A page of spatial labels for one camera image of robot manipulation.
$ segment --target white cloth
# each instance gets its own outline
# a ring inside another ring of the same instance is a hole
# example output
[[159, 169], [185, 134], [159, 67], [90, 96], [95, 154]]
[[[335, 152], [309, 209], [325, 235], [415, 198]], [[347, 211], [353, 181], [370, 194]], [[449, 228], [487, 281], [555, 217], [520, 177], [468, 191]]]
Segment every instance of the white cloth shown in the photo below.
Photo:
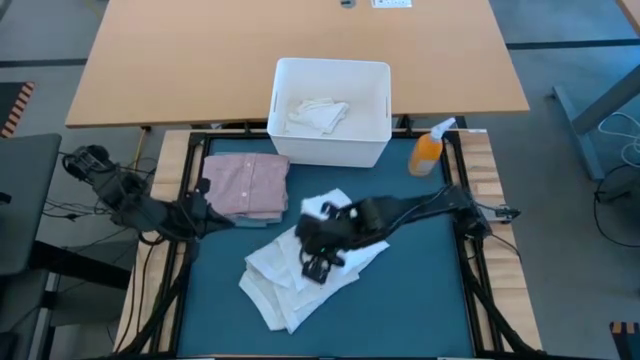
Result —
[[333, 99], [304, 100], [289, 113], [289, 120], [316, 129], [321, 134], [331, 134], [340, 120], [346, 117], [349, 104]]
[[[340, 190], [302, 202], [302, 211], [326, 219], [320, 208], [329, 201], [344, 206], [351, 200]], [[247, 256], [247, 270], [240, 279], [240, 288], [258, 307], [270, 330], [292, 334], [315, 309], [340, 288], [358, 280], [359, 272], [389, 244], [382, 241], [364, 249], [341, 252], [344, 267], [333, 266], [324, 285], [302, 277], [298, 259], [300, 240], [295, 227], [285, 231], [273, 242]]]

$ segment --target gray floor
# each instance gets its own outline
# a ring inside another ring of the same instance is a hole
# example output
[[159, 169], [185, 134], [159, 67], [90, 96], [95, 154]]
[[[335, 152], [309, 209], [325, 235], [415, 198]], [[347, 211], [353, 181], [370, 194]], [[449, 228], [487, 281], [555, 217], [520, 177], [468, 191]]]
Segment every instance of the gray floor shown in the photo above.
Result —
[[[103, 0], [88, 1], [99, 11], [105, 7]], [[636, 36], [613, 0], [491, 0], [491, 4], [507, 42]], [[13, 0], [0, 21], [0, 60], [86, 57], [99, 22], [86, 1]], [[473, 116], [468, 122], [489, 129], [507, 200], [523, 211], [514, 227], [543, 346], [558, 355], [617, 358], [608, 324], [640, 321], [640, 250], [615, 246], [598, 234], [591, 208], [595, 184], [586, 177], [558, 104], [547, 95], [553, 85], [563, 85], [578, 108], [586, 107], [638, 64], [640, 48], [514, 51], [511, 56], [531, 112]], [[63, 150], [97, 143], [106, 146], [114, 159], [129, 162], [139, 129], [64, 128], [81, 74], [82, 67], [0, 69], [0, 81], [37, 84], [17, 135], [58, 132]], [[623, 110], [640, 117], [640, 101]], [[164, 130], [154, 128], [144, 156], [157, 157]], [[618, 165], [625, 142], [597, 134], [593, 138], [605, 167]], [[95, 202], [90, 189], [61, 169], [50, 196]], [[633, 225], [640, 207], [637, 199], [603, 206], [600, 212], [612, 236], [640, 244], [640, 229]], [[107, 219], [98, 217], [76, 224], [45, 219], [39, 237], [59, 246], [81, 246], [114, 230]], [[118, 240], [128, 238], [123, 235]], [[122, 297], [114, 299], [119, 306]], [[106, 354], [111, 347], [109, 325], [115, 335], [111, 321], [61, 328], [52, 359]]]

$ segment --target desk leg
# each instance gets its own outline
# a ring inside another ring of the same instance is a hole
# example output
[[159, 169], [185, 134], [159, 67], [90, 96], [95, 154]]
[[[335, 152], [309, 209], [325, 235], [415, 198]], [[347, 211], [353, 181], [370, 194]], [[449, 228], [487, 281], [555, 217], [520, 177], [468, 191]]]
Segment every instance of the desk leg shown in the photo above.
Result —
[[31, 250], [29, 267], [75, 277], [117, 289], [129, 286], [130, 271], [77, 255], [71, 251], [36, 241]]
[[618, 81], [609, 91], [591, 104], [582, 113], [578, 113], [569, 100], [565, 90], [560, 86], [554, 86], [553, 92], [562, 106], [567, 119], [572, 126], [572, 137], [587, 167], [589, 176], [593, 180], [602, 180], [604, 170], [600, 166], [596, 150], [588, 132], [598, 127], [602, 120], [620, 109], [629, 100], [640, 94], [640, 65], [633, 69], [627, 76]]

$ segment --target white cable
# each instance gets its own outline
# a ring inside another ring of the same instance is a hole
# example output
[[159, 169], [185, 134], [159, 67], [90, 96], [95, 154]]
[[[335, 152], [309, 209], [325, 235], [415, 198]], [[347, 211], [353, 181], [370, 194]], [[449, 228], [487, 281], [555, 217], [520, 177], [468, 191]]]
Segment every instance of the white cable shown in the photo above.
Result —
[[626, 137], [629, 139], [633, 139], [632, 142], [630, 142], [629, 144], [625, 145], [622, 150], [620, 151], [620, 157], [622, 158], [622, 161], [624, 161], [625, 164], [635, 167], [635, 168], [640, 168], [639, 164], [636, 164], [632, 161], [629, 161], [629, 159], [627, 159], [627, 149], [630, 147], [633, 147], [633, 150], [635, 150], [636, 154], [640, 155], [640, 135], [629, 135], [629, 134], [625, 134], [625, 133], [619, 133], [619, 132], [615, 132], [615, 131], [608, 131], [608, 130], [604, 130], [602, 129], [602, 126], [604, 125], [604, 123], [611, 119], [614, 116], [622, 116], [623, 118], [627, 119], [627, 120], [631, 120], [634, 124], [636, 124], [636, 126], [638, 127], [638, 129], [640, 129], [640, 122], [638, 122], [638, 120], [632, 118], [631, 116], [625, 114], [625, 113], [621, 113], [621, 112], [614, 112], [613, 114], [609, 115], [607, 118], [605, 118], [604, 120], [602, 120], [602, 122], [598, 125], [598, 131], [600, 131], [603, 134], [607, 134], [607, 135], [614, 135], [614, 136], [621, 136], [621, 137]]

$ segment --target orange spray bottle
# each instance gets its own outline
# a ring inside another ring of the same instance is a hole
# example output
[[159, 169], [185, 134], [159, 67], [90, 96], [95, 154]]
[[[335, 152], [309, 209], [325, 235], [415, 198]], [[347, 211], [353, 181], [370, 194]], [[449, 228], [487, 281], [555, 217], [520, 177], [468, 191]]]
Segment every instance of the orange spray bottle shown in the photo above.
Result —
[[455, 124], [454, 118], [447, 119], [431, 129], [431, 133], [418, 138], [409, 159], [409, 173], [413, 176], [427, 176], [442, 154], [442, 136]]

